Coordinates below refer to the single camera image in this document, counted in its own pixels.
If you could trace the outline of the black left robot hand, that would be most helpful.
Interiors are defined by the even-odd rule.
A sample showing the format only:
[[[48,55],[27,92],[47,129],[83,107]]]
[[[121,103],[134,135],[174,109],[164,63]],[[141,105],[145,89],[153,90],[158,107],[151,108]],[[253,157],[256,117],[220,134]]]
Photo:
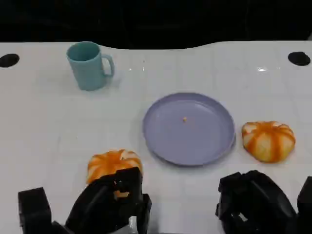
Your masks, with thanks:
[[[74,234],[109,234],[136,217],[138,233],[148,231],[152,201],[142,192],[138,167],[105,175],[90,183],[74,203],[65,227]]]

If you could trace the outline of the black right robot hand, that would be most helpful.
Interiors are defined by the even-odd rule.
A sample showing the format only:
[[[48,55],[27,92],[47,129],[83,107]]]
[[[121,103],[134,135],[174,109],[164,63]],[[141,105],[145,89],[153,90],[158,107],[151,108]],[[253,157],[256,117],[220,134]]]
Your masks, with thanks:
[[[296,232],[293,206],[280,187],[257,170],[220,179],[216,216],[226,234],[291,234]]]

